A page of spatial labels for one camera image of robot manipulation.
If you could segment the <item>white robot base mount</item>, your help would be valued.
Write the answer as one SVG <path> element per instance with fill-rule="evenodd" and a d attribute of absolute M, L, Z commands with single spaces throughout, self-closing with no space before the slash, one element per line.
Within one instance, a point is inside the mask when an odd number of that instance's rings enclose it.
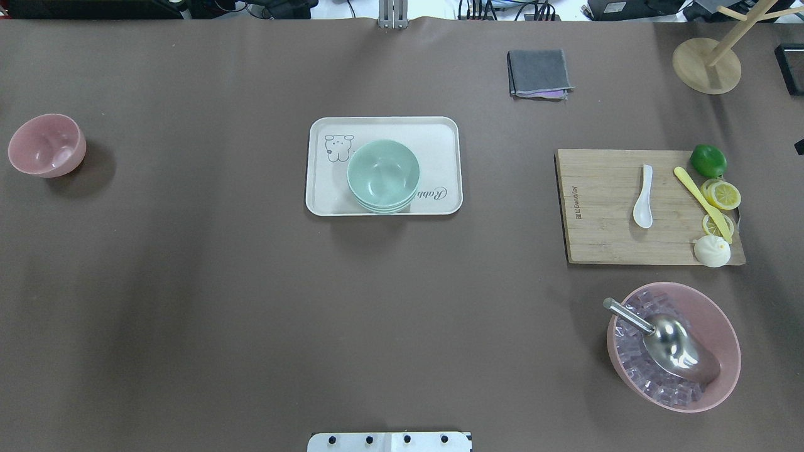
<path fill-rule="evenodd" d="M 332 432 L 313 434 L 307 451 L 472 451 L 460 431 Z"/>

